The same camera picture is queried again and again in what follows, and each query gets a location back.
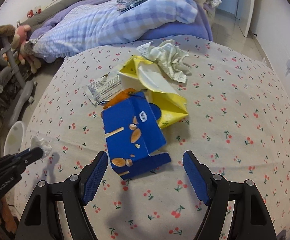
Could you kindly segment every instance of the yellow paper bag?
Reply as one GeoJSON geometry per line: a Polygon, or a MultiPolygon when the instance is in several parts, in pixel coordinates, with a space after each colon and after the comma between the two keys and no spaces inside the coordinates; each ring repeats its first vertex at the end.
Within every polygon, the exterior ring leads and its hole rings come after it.
{"type": "Polygon", "coordinates": [[[137,84],[135,87],[135,81],[138,80],[142,87],[149,91],[148,101],[157,105],[162,112],[157,121],[159,128],[165,128],[188,115],[186,99],[181,97],[163,78],[155,63],[143,57],[132,56],[122,66],[119,74],[121,78],[124,77],[122,84],[126,86],[125,88],[140,88],[137,84]]]}

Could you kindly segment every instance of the gray pillow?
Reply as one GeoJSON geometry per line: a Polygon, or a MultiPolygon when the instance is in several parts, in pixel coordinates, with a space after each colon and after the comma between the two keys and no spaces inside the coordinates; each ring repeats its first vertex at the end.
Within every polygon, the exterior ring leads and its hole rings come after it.
{"type": "Polygon", "coordinates": [[[35,30],[40,28],[46,21],[54,17],[55,14],[79,1],[82,0],[60,0],[56,4],[43,10],[40,14],[37,14],[34,17],[29,18],[28,20],[25,20],[24,22],[20,23],[20,25],[25,24],[30,25],[31,31],[28,32],[28,37],[30,37],[35,30]]]}

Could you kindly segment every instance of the white door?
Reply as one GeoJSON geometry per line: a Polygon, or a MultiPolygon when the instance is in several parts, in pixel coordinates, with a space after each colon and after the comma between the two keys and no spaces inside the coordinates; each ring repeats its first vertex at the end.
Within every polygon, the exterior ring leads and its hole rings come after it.
{"type": "Polygon", "coordinates": [[[239,22],[239,27],[244,35],[244,37],[247,37],[247,34],[249,32],[251,20],[252,20],[252,14],[253,14],[253,8],[254,8],[254,1],[255,0],[242,0],[242,13],[241,13],[241,20],[239,22]]]}

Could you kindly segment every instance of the crumpled tissue paper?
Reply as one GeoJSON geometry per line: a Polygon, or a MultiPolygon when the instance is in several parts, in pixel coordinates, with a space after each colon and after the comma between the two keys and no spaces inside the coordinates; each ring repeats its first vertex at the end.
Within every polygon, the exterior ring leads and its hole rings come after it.
{"type": "Polygon", "coordinates": [[[46,141],[44,138],[42,138],[41,140],[39,140],[36,136],[34,136],[31,139],[31,145],[30,145],[30,150],[39,147],[43,150],[43,158],[48,157],[48,155],[51,153],[52,151],[52,147],[49,145],[48,141],[46,141]]]}
{"type": "Polygon", "coordinates": [[[174,40],[167,40],[159,44],[158,47],[154,47],[149,42],[140,45],[137,51],[146,59],[157,63],[171,79],[185,83],[186,75],[191,74],[191,69],[183,63],[183,59],[189,54],[174,43],[174,40]]]}

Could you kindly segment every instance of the cardboard box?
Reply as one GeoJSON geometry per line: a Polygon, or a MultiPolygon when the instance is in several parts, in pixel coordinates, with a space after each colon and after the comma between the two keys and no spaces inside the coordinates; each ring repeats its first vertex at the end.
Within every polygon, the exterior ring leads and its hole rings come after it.
{"type": "Polygon", "coordinates": [[[139,92],[103,112],[112,169],[129,179],[171,161],[168,153],[150,154],[166,144],[157,125],[160,110],[139,92]]]}

